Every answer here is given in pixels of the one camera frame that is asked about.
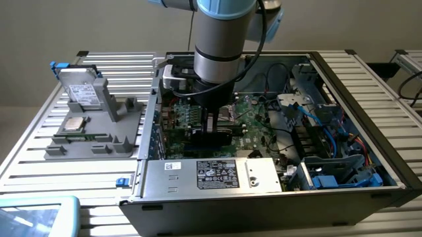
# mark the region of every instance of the robotic arm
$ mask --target robotic arm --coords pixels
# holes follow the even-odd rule
[[[217,134],[219,108],[227,105],[235,82],[258,60],[265,42],[273,40],[283,16],[281,0],[149,0],[165,7],[198,11],[193,97],[203,108],[203,135]],[[254,58],[239,72],[246,40],[259,41]]]

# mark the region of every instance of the wall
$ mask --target wall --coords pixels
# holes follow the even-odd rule
[[[422,49],[421,0],[283,0],[283,6],[267,50],[353,48],[374,61],[397,48]],[[190,20],[190,12],[147,0],[2,0],[0,105],[42,105],[56,83],[50,61],[72,61],[79,50],[185,51]]]

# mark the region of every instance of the circuit board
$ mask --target circuit board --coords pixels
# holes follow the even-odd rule
[[[266,128],[255,119],[259,113],[262,103],[258,97],[251,95],[242,96],[231,105],[223,107],[219,112],[218,126],[231,126],[241,131],[241,136],[234,136],[231,145],[219,148],[195,149],[190,146],[190,129],[201,126],[201,107],[190,105],[189,101],[179,100],[167,110],[169,122],[165,129],[166,158],[227,158],[249,157],[259,154],[257,157],[278,158],[277,144],[267,143],[274,138],[274,132]]]

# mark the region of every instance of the gray wall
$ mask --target gray wall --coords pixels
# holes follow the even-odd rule
[[[421,0],[283,0],[269,50],[353,48],[370,61],[422,49]],[[51,60],[79,50],[186,50],[191,13],[147,0],[2,0],[0,105],[39,106],[55,79]],[[255,49],[247,43],[246,49]]]

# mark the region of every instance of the warning label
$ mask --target warning label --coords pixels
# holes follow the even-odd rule
[[[237,161],[205,160],[197,162],[199,189],[233,189],[239,187]]]
[[[68,87],[80,105],[100,105],[99,97],[91,84],[70,85]]]

